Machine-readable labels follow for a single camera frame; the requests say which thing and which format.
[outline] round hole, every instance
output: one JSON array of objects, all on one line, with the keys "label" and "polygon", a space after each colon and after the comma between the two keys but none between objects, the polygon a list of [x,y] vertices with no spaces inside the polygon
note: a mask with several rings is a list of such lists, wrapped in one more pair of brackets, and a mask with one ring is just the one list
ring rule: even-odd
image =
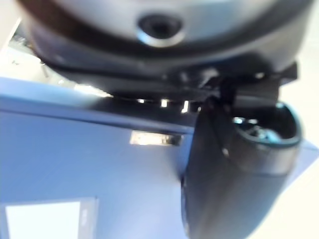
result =
[{"label": "round hole", "polygon": [[181,30],[179,19],[166,15],[150,15],[139,22],[140,29],[156,39],[169,39]]}]

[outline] black rubber part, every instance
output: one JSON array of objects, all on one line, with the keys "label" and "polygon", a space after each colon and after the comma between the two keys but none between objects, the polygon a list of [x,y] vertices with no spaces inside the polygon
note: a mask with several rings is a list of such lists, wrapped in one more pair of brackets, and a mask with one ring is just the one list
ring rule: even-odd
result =
[{"label": "black rubber part", "polygon": [[297,122],[284,114],[291,120],[291,134],[276,145],[244,138],[217,100],[202,107],[184,177],[191,239],[245,239],[262,221],[293,167],[301,140]]}]

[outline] blue surface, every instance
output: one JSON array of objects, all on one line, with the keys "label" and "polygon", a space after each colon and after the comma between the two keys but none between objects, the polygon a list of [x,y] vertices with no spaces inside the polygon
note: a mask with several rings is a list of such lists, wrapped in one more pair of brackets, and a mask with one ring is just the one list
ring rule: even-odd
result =
[{"label": "blue surface", "polygon": [[131,130],[1,112],[0,202],[99,199],[98,239],[183,239],[180,147],[130,145]]}]

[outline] white paper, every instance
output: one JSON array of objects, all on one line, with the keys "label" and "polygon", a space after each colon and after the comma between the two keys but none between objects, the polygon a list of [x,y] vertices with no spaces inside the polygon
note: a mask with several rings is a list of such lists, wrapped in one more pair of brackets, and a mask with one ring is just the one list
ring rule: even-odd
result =
[{"label": "white paper", "polygon": [[7,206],[9,239],[78,239],[80,202]]}]

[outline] white wall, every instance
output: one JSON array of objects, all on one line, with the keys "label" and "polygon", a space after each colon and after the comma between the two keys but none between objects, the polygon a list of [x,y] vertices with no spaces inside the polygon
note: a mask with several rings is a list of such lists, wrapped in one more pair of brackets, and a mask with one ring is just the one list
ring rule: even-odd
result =
[{"label": "white wall", "polygon": [[19,14],[14,0],[0,0],[0,57],[4,47],[8,45],[19,22]]}]

